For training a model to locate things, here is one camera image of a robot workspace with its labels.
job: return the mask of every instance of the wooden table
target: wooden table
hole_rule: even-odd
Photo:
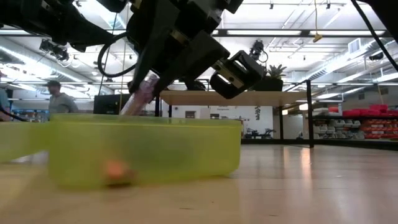
[[[215,91],[163,91],[160,97],[168,105],[193,106],[284,106],[305,100],[307,94],[281,91],[247,91],[227,100]]]
[[[0,166],[0,223],[396,223],[398,153],[243,146],[230,177],[71,192],[44,167]]]

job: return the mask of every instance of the potted plant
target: potted plant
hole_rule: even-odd
[[[267,67],[263,67],[264,74],[262,80],[255,84],[252,87],[254,91],[282,91],[284,81],[282,77],[286,76],[283,75],[283,71],[286,67],[282,67],[279,65],[278,67],[271,65],[270,69],[267,70]]]

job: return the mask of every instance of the black pole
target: black pole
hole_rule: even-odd
[[[307,104],[308,104],[308,135],[310,139],[310,148],[313,148],[313,124],[312,124],[312,94],[311,80],[307,80]]]
[[[160,97],[156,96],[155,99],[155,116],[160,116]]]
[[[284,116],[282,114],[283,107],[279,107],[279,134],[280,140],[284,140]]]
[[[169,118],[171,118],[172,117],[172,113],[173,113],[173,106],[172,105],[169,105]]]

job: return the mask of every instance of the ceiling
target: ceiling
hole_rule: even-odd
[[[361,29],[367,30],[365,23],[358,12],[351,5],[350,0],[330,0],[330,8],[327,9],[327,0],[317,0],[317,26],[319,29]],[[107,11],[101,4],[95,0],[80,1],[81,7],[78,10],[92,23],[103,29],[111,29],[115,14]],[[274,29],[274,30],[314,30],[316,24],[316,12],[314,0],[273,0],[273,9],[268,0],[245,0],[236,14],[224,12],[223,21],[219,29]],[[378,19],[373,10],[366,4],[361,3],[361,8],[368,16],[375,30],[385,30],[385,27]],[[117,17],[117,29],[124,29],[128,18],[132,12],[126,7]],[[96,70],[98,53],[102,46],[87,48],[85,53],[76,51],[68,47],[70,60],[65,63],[57,62],[52,56],[44,55],[39,50],[40,43],[44,37],[0,37],[7,39],[30,50],[33,54],[46,58],[49,61],[49,67],[59,66],[65,68],[65,73],[81,75],[85,82],[100,82],[101,76]],[[249,51],[254,41],[261,39],[266,46],[266,52],[269,55],[268,65],[283,64],[287,66],[286,82],[296,82],[299,78],[296,74],[308,73],[314,68],[320,67],[348,50],[348,44],[356,38],[323,38],[317,43],[312,42],[312,38],[298,37],[215,37],[217,41],[223,44],[231,55],[239,50]],[[109,51],[109,58],[106,62],[106,71],[108,73],[117,73],[135,64],[137,55],[125,43],[119,40],[112,45]],[[343,73],[345,76],[355,74],[365,69],[364,60],[355,60],[336,69],[335,73]],[[209,78],[212,75],[212,69],[206,71],[201,78]],[[129,82],[132,80],[132,73],[119,78],[114,78],[114,82]],[[107,85],[109,90],[120,89],[120,85]]]

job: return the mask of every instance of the man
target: man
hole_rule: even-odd
[[[77,113],[79,111],[73,98],[61,93],[61,83],[53,80],[49,81],[46,86],[51,94],[49,104],[50,114]]]
[[[0,71],[0,82],[1,77],[7,77],[7,75],[3,74]],[[0,106],[7,112],[10,112],[10,104],[8,103],[7,92],[5,89],[0,88]],[[9,121],[10,117],[5,115],[4,113],[0,112],[0,121]]]

